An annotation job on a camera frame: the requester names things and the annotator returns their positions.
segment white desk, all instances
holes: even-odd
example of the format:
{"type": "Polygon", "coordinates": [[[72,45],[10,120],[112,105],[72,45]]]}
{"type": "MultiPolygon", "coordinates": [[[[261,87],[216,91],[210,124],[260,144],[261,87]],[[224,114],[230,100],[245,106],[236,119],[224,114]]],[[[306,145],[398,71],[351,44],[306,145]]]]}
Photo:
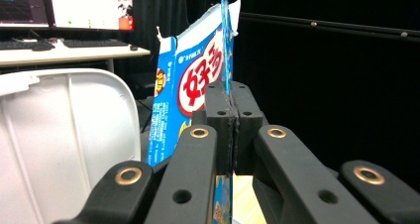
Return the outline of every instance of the white desk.
{"type": "Polygon", "coordinates": [[[33,52],[32,50],[0,51],[0,67],[105,59],[107,60],[108,70],[114,72],[114,58],[145,56],[151,53],[141,48],[138,48],[137,51],[131,51],[130,46],[70,49],[61,42],[54,44],[54,46],[55,49],[44,52],[33,52]]]}

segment computer mouse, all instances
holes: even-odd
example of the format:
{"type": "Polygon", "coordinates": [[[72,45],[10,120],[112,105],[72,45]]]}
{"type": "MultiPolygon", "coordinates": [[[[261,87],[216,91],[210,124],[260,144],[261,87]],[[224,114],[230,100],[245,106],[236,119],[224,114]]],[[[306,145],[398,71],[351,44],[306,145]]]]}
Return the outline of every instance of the computer mouse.
{"type": "Polygon", "coordinates": [[[130,51],[135,52],[137,49],[138,49],[138,47],[137,47],[137,46],[130,45],[130,51]]]}
{"type": "Polygon", "coordinates": [[[52,49],[52,47],[48,47],[48,46],[38,46],[38,47],[32,48],[32,51],[33,52],[44,52],[44,51],[49,51],[51,49],[52,49]]]}

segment desk leg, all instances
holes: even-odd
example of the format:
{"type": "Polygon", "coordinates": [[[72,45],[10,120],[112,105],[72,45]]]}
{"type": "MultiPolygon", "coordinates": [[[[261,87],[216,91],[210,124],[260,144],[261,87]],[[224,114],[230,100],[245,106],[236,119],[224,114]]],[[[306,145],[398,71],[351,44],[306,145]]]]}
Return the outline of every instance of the desk leg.
{"type": "Polygon", "coordinates": [[[110,72],[114,72],[114,60],[111,58],[108,58],[107,60],[107,69],[110,72]]]}

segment keyboard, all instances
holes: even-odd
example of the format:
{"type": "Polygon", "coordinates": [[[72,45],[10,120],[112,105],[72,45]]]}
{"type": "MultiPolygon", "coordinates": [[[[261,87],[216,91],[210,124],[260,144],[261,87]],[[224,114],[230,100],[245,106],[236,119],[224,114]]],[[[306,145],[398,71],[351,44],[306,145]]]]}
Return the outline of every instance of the keyboard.
{"type": "Polygon", "coordinates": [[[128,46],[128,44],[117,40],[64,40],[62,43],[68,48],[103,48],[128,46]]]}
{"type": "Polygon", "coordinates": [[[15,42],[15,41],[7,41],[7,42],[0,42],[0,51],[4,50],[23,50],[23,49],[33,49],[33,48],[55,48],[49,42],[15,42]]]}

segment monitor screen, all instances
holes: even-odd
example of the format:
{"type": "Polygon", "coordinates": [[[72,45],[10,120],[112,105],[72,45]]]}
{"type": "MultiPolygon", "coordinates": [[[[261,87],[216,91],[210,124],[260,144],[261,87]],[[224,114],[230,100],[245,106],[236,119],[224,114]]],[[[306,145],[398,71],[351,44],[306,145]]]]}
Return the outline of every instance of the monitor screen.
{"type": "Polygon", "coordinates": [[[134,30],[133,0],[48,0],[57,29],[134,30]]]}
{"type": "Polygon", "coordinates": [[[1,28],[47,28],[44,0],[0,0],[1,28]]]}

